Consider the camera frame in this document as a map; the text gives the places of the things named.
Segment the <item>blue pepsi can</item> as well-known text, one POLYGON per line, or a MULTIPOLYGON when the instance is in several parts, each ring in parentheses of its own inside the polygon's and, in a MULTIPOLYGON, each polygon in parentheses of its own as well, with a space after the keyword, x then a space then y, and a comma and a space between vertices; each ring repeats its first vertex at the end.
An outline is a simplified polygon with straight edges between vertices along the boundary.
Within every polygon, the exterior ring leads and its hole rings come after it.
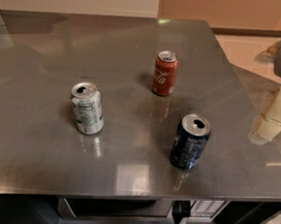
POLYGON ((181 170, 193 169, 211 134, 208 120, 200 114, 186 114, 178 123, 170 161, 181 170))

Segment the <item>cream robot gripper part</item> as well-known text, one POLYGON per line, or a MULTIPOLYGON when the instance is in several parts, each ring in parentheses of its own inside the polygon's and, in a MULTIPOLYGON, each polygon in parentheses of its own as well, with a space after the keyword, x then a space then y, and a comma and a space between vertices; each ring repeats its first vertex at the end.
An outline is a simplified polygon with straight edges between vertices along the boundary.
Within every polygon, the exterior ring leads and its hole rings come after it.
POLYGON ((267 91, 262 99, 261 110, 252 123, 248 139, 252 144, 267 144, 281 133, 281 85, 267 91))

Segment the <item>white and green soda can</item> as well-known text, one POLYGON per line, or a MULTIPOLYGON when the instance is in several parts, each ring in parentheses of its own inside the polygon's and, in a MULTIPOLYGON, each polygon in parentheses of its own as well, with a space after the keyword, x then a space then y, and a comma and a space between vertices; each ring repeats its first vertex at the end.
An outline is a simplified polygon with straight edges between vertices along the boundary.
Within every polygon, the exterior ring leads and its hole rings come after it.
POLYGON ((92 82, 78 82, 71 90, 72 108, 82 134, 93 135, 103 129, 101 93, 92 82))

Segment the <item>microwave oven under table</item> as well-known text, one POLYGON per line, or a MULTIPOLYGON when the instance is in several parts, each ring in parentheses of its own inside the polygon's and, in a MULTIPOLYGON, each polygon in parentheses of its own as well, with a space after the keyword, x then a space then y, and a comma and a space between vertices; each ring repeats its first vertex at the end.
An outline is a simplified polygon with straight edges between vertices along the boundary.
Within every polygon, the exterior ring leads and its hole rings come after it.
POLYGON ((224 200, 125 200, 59 198, 57 209, 63 218, 124 218, 170 221, 172 224, 211 223, 229 202, 224 200))

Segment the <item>red coca-cola can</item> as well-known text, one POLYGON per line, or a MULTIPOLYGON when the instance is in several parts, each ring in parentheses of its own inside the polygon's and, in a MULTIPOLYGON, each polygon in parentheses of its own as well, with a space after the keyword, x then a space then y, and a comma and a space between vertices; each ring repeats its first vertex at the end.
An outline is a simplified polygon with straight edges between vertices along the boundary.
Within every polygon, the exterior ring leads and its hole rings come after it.
POLYGON ((178 60, 173 51, 163 50, 155 60, 152 91, 159 96, 172 94, 178 60))

